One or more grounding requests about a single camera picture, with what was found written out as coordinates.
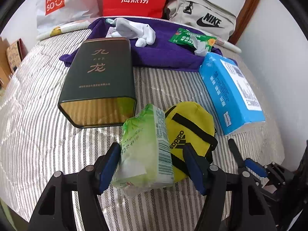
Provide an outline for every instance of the screw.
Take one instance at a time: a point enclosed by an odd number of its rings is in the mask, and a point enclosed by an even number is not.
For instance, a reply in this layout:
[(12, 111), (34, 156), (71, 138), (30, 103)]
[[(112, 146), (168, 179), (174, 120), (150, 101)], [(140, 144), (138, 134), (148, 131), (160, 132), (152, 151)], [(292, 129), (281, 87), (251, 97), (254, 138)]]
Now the screw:
[(248, 178), (248, 177), (250, 176), (249, 172), (247, 172), (247, 171), (243, 171), (243, 172), (242, 172), (242, 175), (243, 175), (244, 177), (246, 177), (246, 178)]
[(210, 170), (212, 171), (217, 171), (218, 170), (218, 167), (216, 165), (211, 165), (210, 166)]
[(94, 166), (93, 165), (88, 165), (86, 166), (86, 171), (90, 172), (94, 169)]
[(61, 171), (54, 172), (54, 177), (59, 177), (61, 175)]

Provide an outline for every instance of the black strap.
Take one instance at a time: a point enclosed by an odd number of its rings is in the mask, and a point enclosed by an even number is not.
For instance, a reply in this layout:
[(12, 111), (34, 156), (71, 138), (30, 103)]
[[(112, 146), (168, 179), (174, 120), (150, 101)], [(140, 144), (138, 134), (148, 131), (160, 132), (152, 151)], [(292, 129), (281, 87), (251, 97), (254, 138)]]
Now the black strap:
[(205, 158), (206, 160), (212, 164), (213, 163), (213, 154), (212, 154), (212, 150), (209, 148), (205, 154)]
[(172, 165), (181, 170), (183, 173), (187, 174), (189, 177), (188, 168), (184, 161), (176, 157), (174, 154), (171, 154)]
[(174, 110), (176, 105), (174, 105), (172, 108), (170, 108), (166, 113), (165, 113), (165, 118), (171, 113), (172, 110)]
[(193, 2), (189, 2), (189, 5), (183, 10), (184, 13), (191, 15), (192, 14), (192, 5)]
[(183, 125), (184, 127), (190, 129), (192, 132), (194, 132), (197, 136), (199, 136), (202, 140), (210, 144), (209, 149), (211, 151), (214, 151), (218, 141), (214, 136), (211, 136), (207, 132), (203, 131), (201, 128), (199, 128), (195, 123), (188, 120), (184, 116), (180, 115), (179, 113), (175, 113), (175, 115), (172, 117), (172, 120)]
[(245, 167), (245, 162), (243, 160), (243, 157), (242, 157), (240, 151), (238, 150), (238, 147), (237, 147), (235, 141), (233, 139), (229, 139), (228, 145), (229, 145), (229, 149), (230, 149), (231, 153), (233, 154), (233, 157), (234, 157), (236, 163), (238, 164), (238, 167)]

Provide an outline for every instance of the bed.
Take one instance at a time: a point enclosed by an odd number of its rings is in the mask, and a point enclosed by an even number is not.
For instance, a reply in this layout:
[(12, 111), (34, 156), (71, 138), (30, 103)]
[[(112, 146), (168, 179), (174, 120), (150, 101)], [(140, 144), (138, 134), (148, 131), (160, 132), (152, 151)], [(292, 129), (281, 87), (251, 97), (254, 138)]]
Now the bed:
[[(89, 34), (90, 30), (84, 29), (39, 42), (22, 61), (0, 101), (0, 197), (27, 221), (55, 171), (78, 172), (94, 164), (112, 142), (121, 138), (121, 127), (75, 128), (57, 108), (68, 71), (59, 57), (77, 49)], [(142, 67), (134, 67), (136, 112), (147, 103), (166, 110), (181, 101), (195, 101), (214, 117), (218, 140), (214, 164), (225, 172), (237, 172), (227, 145), (229, 138), (238, 144), (243, 157), (261, 164), (281, 164), (284, 149), (266, 98), (241, 58), (217, 47), (224, 56), (238, 62), (263, 108), (266, 122), (244, 133), (225, 136), (198, 73)], [(78, 194), (72, 194), (77, 229), (83, 230)], [(99, 202), (110, 230), (193, 230), (204, 197), (187, 178), (173, 187), (153, 189), (132, 198), (109, 186)], [(230, 203), (231, 194), (227, 193), (223, 218), (229, 215)]]

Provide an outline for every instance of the cardboard box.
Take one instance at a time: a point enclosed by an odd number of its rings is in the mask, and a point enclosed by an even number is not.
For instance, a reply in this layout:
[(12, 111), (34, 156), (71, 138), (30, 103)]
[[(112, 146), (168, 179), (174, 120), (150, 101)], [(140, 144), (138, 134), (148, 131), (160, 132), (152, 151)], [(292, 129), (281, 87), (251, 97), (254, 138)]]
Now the cardboard box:
[(252, 88), (232, 60), (207, 53), (199, 73), (225, 135), (246, 131), (251, 124), (265, 121)]
[(10, 81), (10, 76), (12, 75), (9, 63), (7, 61), (6, 54), (7, 46), (2, 41), (0, 37), (0, 80), (1, 85), (5, 88)]

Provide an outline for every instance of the green snack packet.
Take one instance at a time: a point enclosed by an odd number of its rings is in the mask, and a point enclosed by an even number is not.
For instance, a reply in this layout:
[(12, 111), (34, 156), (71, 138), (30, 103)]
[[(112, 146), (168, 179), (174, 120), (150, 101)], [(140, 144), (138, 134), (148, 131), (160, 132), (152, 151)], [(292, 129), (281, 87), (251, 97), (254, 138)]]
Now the green snack packet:
[(125, 191), (129, 196), (173, 184), (164, 112), (148, 104), (124, 123), (122, 131), (121, 161), (111, 184), (124, 191), (133, 187), (135, 193)]
[(190, 38), (191, 36), (195, 36), (198, 41), (206, 42), (205, 47), (208, 47), (208, 51), (211, 51), (211, 48), (216, 41), (216, 37), (195, 34), (184, 28), (178, 28), (177, 32), (170, 38), (169, 41), (180, 45), (188, 45), (194, 48), (193, 41)]

